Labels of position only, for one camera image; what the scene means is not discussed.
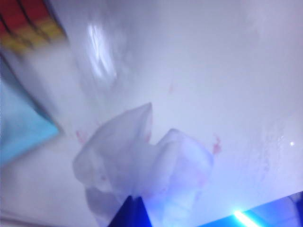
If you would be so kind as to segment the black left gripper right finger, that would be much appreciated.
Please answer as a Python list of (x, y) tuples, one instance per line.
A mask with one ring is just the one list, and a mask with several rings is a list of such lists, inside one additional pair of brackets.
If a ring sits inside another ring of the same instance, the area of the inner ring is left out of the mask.
[(136, 226), (137, 227), (152, 227), (147, 210), (145, 208), (142, 197), (136, 199)]

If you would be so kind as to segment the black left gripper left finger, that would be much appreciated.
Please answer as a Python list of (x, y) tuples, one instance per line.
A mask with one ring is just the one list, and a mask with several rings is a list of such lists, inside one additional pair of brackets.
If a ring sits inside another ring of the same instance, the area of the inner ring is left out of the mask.
[(135, 202), (128, 196), (113, 218), (114, 227), (135, 227)]

